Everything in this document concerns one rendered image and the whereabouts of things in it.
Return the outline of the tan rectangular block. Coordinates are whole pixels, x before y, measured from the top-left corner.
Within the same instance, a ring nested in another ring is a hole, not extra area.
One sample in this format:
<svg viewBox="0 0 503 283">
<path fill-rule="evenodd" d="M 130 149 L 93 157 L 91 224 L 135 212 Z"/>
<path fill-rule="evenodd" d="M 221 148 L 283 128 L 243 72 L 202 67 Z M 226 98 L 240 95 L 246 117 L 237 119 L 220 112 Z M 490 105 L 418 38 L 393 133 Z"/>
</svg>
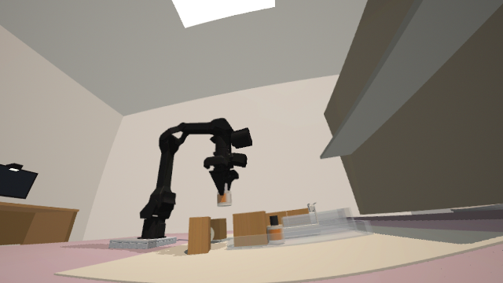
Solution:
<svg viewBox="0 0 503 283">
<path fill-rule="evenodd" d="M 267 233 L 266 212 L 233 214 L 233 236 L 248 236 Z"/>
<path fill-rule="evenodd" d="M 275 216 L 275 215 L 277 215 L 279 225 L 281 225 L 281 218 L 287 216 L 286 212 L 287 211 L 277 211 L 277 212 L 266 213 L 266 223 L 267 223 L 267 226 L 270 226 L 270 216 Z"/>
<path fill-rule="evenodd" d="M 287 213 L 287 216 L 289 216 L 289 215 L 310 214 L 308 208 L 297 209 L 297 210 L 290 210 L 290 211 L 287 211 L 286 213 Z"/>
</svg>

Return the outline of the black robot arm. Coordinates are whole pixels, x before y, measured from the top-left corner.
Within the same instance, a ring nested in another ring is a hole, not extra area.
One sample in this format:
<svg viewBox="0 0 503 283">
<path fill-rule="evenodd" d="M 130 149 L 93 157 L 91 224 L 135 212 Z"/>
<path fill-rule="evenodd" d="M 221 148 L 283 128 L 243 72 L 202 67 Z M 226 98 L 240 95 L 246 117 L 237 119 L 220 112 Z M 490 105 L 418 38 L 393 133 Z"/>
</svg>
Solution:
<svg viewBox="0 0 503 283">
<path fill-rule="evenodd" d="M 173 133 L 181 131 L 180 138 L 176 138 Z M 249 129 L 233 130 L 225 118 L 213 119 L 211 122 L 202 123 L 181 123 L 177 127 L 172 127 L 163 132 L 159 137 L 159 148 L 161 151 L 160 167 L 156 189 L 150 195 L 150 200 L 140 212 L 140 219 L 144 220 L 141 237 L 138 239 L 159 239 L 165 238 L 166 223 L 171 212 L 174 210 L 176 195 L 171 191 L 171 176 L 173 171 L 174 154 L 179 150 L 179 146 L 184 143 L 190 134 L 212 134 L 210 138 L 215 144 L 215 149 L 229 148 L 236 149 L 252 146 L 252 138 Z M 226 152 L 226 160 L 233 166 L 246 167 L 247 156 L 242 153 Z M 157 215 L 157 216 L 152 216 Z"/>
</svg>

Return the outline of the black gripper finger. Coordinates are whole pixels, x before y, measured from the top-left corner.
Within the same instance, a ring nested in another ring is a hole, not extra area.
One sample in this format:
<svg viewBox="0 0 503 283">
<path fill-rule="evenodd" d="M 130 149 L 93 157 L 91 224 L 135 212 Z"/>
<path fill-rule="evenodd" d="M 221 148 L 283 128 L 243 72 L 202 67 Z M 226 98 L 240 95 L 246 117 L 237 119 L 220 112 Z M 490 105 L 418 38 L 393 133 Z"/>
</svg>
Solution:
<svg viewBox="0 0 503 283">
<path fill-rule="evenodd" d="M 232 177 L 226 177 L 225 183 L 227 183 L 227 190 L 229 190 L 229 189 L 230 189 L 231 182 L 232 182 L 233 180 L 235 180 L 235 179 L 236 179 L 236 177 L 235 177 L 235 176 L 232 176 Z"/>
<path fill-rule="evenodd" d="M 225 192 L 225 180 L 226 176 L 229 174 L 228 169 L 222 169 L 222 170 L 216 170 L 216 171 L 209 171 L 211 174 L 211 177 L 214 180 L 214 183 L 216 185 L 216 188 L 219 192 L 220 196 L 224 196 Z"/>
</svg>

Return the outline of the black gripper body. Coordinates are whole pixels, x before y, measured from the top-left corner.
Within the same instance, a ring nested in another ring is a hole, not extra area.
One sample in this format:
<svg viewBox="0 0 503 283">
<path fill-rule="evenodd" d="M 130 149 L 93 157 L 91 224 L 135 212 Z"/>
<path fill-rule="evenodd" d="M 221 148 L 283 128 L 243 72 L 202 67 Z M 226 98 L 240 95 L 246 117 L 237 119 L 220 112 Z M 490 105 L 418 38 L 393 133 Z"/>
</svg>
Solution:
<svg viewBox="0 0 503 283">
<path fill-rule="evenodd" d="M 228 163 L 228 161 L 226 160 L 226 152 L 228 150 L 229 153 L 232 152 L 231 149 L 225 147 L 216 149 L 215 152 L 213 152 L 212 157 L 206 158 L 206 160 L 204 161 L 204 167 L 206 167 L 209 170 L 211 166 L 213 166 L 214 171 L 228 169 L 229 174 L 226 177 L 235 176 L 236 179 L 239 179 L 239 174 L 235 170 L 230 170 L 233 169 L 233 165 L 231 164 L 231 162 Z"/>
</svg>

